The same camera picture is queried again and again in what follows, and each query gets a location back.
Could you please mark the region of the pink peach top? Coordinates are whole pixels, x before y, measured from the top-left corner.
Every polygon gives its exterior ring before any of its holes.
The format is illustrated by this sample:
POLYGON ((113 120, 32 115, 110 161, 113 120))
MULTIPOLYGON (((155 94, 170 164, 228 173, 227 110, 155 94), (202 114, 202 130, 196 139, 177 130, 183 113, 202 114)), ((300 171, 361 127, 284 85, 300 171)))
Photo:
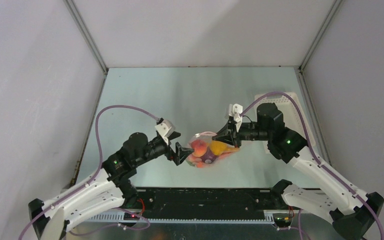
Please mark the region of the pink peach top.
POLYGON ((196 158, 204 156, 208 150, 208 143, 201 139, 196 139, 190 143, 191 148, 194 150, 192 155, 196 158))

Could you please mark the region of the clear zip top bag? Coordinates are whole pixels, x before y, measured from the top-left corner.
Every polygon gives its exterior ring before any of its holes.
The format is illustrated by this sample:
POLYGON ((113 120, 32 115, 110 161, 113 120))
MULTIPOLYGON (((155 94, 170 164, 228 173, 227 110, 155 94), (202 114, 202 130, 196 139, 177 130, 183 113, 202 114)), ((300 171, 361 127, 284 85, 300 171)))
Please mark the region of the clear zip top bag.
POLYGON ((196 133, 188 141, 188 146, 193 149, 186 159, 190 166, 206 168, 240 151, 238 147, 213 140, 215 135, 214 132, 205 131, 196 133))

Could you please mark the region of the purple onion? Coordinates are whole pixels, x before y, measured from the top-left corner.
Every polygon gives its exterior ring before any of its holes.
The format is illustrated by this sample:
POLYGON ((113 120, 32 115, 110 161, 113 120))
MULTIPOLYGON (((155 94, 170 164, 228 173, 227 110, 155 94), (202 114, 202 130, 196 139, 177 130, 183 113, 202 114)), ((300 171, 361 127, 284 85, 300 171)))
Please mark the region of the purple onion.
POLYGON ((218 158, 211 150, 208 150, 204 155, 200 157, 204 164, 213 164, 218 158))

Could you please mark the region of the orange fried snack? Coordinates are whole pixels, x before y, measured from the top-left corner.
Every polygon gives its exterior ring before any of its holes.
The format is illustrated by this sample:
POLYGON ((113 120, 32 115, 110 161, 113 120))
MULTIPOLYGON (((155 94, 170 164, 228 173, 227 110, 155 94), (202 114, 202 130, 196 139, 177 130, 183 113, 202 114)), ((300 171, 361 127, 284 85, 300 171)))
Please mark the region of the orange fried snack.
POLYGON ((239 151, 240 151, 240 148, 227 146, 222 154, 223 155, 229 155, 229 154, 233 154, 233 153, 236 153, 239 151))

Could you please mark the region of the yellow mango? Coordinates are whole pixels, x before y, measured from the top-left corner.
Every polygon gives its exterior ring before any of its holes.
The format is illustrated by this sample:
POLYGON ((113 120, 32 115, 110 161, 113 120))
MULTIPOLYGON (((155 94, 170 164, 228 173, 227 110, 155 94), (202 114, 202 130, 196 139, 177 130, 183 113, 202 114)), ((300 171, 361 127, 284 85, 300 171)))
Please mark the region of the yellow mango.
POLYGON ((209 149, 217 156, 222 155, 226 147, 228 147, 226 143, 216 140, 211 141, 209 144, 209 149))

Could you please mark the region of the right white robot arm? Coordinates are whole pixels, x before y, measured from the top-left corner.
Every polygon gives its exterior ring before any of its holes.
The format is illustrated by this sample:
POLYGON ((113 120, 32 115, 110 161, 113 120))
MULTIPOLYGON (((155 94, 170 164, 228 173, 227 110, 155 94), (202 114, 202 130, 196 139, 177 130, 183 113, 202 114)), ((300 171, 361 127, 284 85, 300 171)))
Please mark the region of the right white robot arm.
POLYGON ((330 223, 345 240, 361 240, 379 221, 384 198, 367 193, 346 180, 323 160, 298 132, 286 127, 284 115, 275 103, 257 107, 257 120, 242 121, 243 107, 231 104, 227 123, 213 140, 239 148, 242 141, 266 141, 278 160, 311 178, 324 192, 319 195, 282 179, 270 189, 271 204, 277 209, 297 207, 330 223))

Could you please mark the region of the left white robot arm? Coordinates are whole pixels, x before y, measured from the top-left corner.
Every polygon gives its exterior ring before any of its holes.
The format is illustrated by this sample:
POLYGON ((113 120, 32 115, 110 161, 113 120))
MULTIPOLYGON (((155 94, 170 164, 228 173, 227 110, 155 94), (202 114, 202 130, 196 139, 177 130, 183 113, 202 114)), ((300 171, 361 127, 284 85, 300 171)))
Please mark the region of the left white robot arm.
POLYGON ((160 156, 178 166, 193 152, 192 148, 179 143, 172 149, 160 135, 148 140, 144 133, 131 134, 96 173, 52 199, 36 198, 28 204, 36 236, 42 239, 48 223, 54 223, 62 226, 56 231, 57 239, 61 240, 67 232, 95 215, 113 208, 133 208, 139 201, 139 194, 130 178, 139 166, 160 156))

